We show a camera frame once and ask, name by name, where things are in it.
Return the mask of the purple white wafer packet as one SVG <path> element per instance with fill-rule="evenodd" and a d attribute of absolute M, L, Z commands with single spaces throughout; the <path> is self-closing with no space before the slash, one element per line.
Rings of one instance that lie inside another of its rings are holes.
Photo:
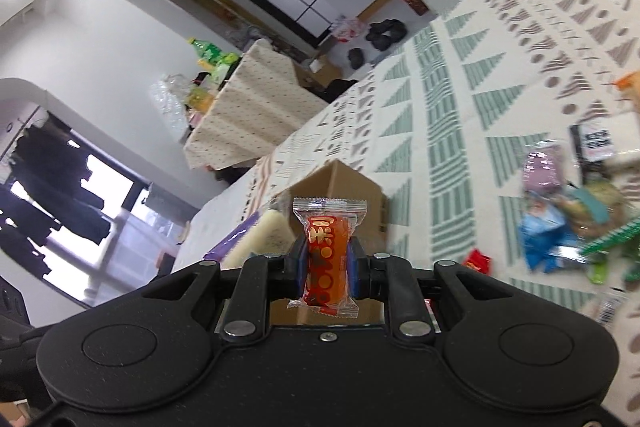
<path fill-rule="evenodd" d="M 239 269 L 250 257 L 286 254 L 295 242 L 288 217 L 279 210 L 256 211 L 204 256 L 221 269 Z"/>

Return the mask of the red orange candy packet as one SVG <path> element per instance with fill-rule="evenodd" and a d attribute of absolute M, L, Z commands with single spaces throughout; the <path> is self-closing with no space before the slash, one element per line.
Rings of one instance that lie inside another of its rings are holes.
<path fill-rule="evenodd" d="M 327 317 L 356 319 L 359 308 L 349 295 L 347 245 L 367 216 L 363 199 L 296 197 L 292 210 L 308 243 L 303 296 L 290 308 L 307 308 Z"/>

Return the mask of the red chocolate bar packet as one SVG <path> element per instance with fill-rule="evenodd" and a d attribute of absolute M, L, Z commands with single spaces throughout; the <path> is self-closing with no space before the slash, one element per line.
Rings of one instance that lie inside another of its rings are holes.
<path fill-rule="evenodd" d="M 491 257 L 484 255 L 479 249 L 474 248 L 464 259 L 463 265 L 485 275 L 491 274 Z"/>

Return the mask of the blue snack packet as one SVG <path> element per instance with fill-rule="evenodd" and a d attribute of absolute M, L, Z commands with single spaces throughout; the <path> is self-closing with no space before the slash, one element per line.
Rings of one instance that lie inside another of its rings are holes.
<path fill-rule="evenodd" d="M 530 271 L 552 273 L 588 265 L 580 253 L 580 239 L 563 213 L 552 205 L 528 208 L 518 226 L 518 236 Z"/>

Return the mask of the teal banded biscuit packet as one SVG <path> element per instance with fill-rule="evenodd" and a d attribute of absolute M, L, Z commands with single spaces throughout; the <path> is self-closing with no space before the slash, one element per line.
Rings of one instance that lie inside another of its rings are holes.
<path fill-rule="evenodd" d="M 568 188 L 552 202 L 564 213 L 570 228 L 581 239 L 597 239 L 628 221 L 626 198 L 608 180 Z"/>

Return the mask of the green snack packet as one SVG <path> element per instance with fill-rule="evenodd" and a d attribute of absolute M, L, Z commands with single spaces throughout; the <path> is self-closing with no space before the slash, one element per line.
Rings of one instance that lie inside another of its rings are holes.
<path fill-rule="evenodd" d="M 626 225 L 622 225 L 604 235 L 593 239 L 579 248 L 579 254 L 585 257 L 593 268 L 588 279 L 594 285 L 603 285 L 608 278 L 608 254 L 613 249 L 627 247 L 639 239 L 639 218 L 634 217 Z"/>

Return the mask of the patterned bed blanket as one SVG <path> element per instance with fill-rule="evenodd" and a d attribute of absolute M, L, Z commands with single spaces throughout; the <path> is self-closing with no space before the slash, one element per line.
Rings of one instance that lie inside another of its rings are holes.
<path fill-rule="evenodd" d="M 501 280 L 580 311 L 596 288 L 530 269 L 521 169 L 543 139 L 634 110 L 615 81 L 639 66 L 639 0 L 461 0 L 311 119 L 193 220 L 178 265 L 258 205 L 339 159 L 388 197 L 388 243 L 417 267 L 478 248 Z"/>

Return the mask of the table with dotted cloth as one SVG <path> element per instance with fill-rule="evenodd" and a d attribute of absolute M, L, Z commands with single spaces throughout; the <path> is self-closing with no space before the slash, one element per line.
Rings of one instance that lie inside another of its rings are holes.
<path fill-rule="evenodd" d="M 293 61 L 260 39 L 186 140 L 186 162 L 221 170 L 261 158 L 325 108 L 299 84 Z"/>

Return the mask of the purple mochi packet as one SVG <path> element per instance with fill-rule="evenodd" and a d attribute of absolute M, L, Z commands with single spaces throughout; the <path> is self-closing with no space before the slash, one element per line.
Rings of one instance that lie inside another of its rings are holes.
<path fill-rule="evenodd" d="M 542 141 L 531 148 L 522 168 L 523 190 L 529 194 L 549 196 L 565 184 L 564 154 L 559 143 Z"/>

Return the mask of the single black slipper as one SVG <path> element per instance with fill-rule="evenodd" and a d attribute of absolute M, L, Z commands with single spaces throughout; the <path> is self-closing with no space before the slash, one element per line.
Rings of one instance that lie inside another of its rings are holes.
<path fill-rule="evenodd" d="M 360 69 L 364 64 L 364 53 L 360 48 L 352 48 L 347 53 L 349 66 L 353 70 Z"/>

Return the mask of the green soda bottle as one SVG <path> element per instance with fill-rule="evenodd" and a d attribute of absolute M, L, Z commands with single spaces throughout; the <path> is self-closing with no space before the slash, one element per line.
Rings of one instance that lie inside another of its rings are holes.
<path fill-rule="evenodd" d="M 215 81 L 224 80 L 231 67 L 239 62 L 239 54 L 224 52 L 209 41 L 190 38 L 188 43 L 198 56 L 198 65 Z"/>

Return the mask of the black shoes pile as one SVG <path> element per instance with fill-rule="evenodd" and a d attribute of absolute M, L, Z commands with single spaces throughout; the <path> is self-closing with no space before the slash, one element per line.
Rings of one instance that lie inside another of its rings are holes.
<path fill-rule="evenodd" d="M 406 35 L 408 35 L 408 28 L 400 20 L 382 20 L 370 25 L 366 40 L 376 50 L 384 52 L 404 40 Z"/>

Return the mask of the red white plastic bag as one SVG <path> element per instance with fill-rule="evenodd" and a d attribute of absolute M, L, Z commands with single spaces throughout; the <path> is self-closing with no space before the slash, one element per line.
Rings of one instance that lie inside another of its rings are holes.
<path fill-rule="evenodd" d="M 341 15 L 330 26 L 331 36 L 338 42 L 348 43 L 362 35 L 368 25 L 358 17 Z"/>

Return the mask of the small silver candy packet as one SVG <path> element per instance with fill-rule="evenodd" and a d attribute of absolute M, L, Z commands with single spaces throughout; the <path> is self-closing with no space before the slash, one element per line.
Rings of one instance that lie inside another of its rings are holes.
<path fill-rule="evenodd" d="M 594 319 L 603 327 L 611 326 L 615 315 L 626 303 L 627 293 L 623 288 L 610 287 L 599 298 L 596 315 Z"/>

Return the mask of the black white cake packet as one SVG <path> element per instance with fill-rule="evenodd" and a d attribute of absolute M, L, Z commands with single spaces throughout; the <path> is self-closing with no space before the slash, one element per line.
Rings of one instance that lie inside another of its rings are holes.
<path fill-rule="evenodd" d="M 600 162 L 613 170 L 639 164 L 639 115 L 634 112 L 598 117 L 570 127 L 579 164 Z"/>

